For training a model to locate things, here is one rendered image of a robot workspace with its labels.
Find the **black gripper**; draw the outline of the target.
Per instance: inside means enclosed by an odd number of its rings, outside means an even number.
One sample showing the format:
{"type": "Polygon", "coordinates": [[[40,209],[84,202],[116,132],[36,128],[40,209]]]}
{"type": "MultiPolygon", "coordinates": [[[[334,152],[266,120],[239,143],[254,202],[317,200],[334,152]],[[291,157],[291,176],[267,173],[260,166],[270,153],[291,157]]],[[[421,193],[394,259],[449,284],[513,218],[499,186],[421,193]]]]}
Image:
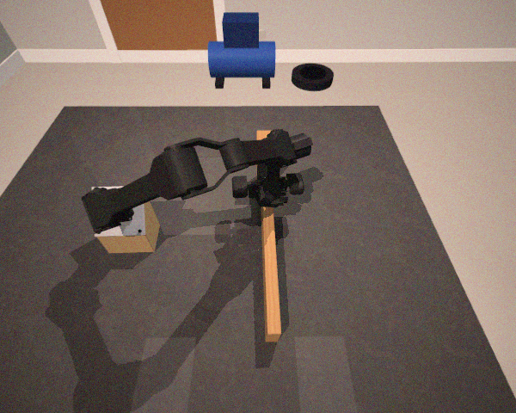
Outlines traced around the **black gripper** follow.
{"type": "Polygon", "coordinates": [[[300,173],[292,173],[286,174],[285,176],[280,176],[280,169],[275,172],[267,173],[261,171],[257,166],[257,180],[253,180],[252,182],[247,182],[247,176],[233,176],[232,178],[232,193],[234,198],[245,198],[248,196],[249,198],[255,198],[261,207],[260,204],[260,190],[259,183],[262,177],[267,177],[268,180],[275,180],[275,178],[281,178],[283,182],[282,188],[287,189],[289,187],[290,194],[302,194],[304,192],[304,182],[302,175],[300,173]],[[286,180],[287,178],[287,180],[286,180]]]}

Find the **wooden post with slot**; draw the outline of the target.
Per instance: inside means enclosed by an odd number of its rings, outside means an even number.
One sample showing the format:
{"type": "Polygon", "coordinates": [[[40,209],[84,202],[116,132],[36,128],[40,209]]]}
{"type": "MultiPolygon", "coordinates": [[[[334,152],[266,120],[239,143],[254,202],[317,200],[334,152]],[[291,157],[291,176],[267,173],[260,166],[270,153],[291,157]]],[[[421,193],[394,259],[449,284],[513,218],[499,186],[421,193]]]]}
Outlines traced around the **wooden post with slot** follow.
{"type": "MultiPolygon", "coordinates": [[[[271,131],[256,131],[256,140],[261,140],[267,137],[271,131]]],[[[256,165],[256,179],[257,179],[257,165],[256,165]]]]}

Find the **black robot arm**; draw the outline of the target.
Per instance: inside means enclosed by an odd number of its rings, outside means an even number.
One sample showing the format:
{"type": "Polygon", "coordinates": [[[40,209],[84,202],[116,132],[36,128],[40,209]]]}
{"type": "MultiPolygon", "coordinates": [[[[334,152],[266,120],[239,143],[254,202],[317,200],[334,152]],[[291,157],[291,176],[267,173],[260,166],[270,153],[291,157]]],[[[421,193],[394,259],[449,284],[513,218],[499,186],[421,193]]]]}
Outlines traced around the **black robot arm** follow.
{"type": "MultiPolygon", "coordinates": [[[[261,171],[272,173],[297,163],[297,159],[309,156],[311,138],[300,133],[289,136],[283,129],[272,130],[261,140],[240,141],[239,138],[218,142],[195,138],[164,148],[164,152],[152,161],[150,173],[123,188],[94,188],[81,197],[89,222],[95,234],[131,221],[133,208],[158,197],[182,200],[213,191],[231,173],[257,165],[261,171]],[[194,146],[219,150],[226,171],[218,182],[207,187],[207,181],[194,146]],[[130,219],[131,218],[131,219],[130,219]]],[[[259,183],[262,207],[284,206],[288,191],[282,188],[281,178],[259,183]]]]}

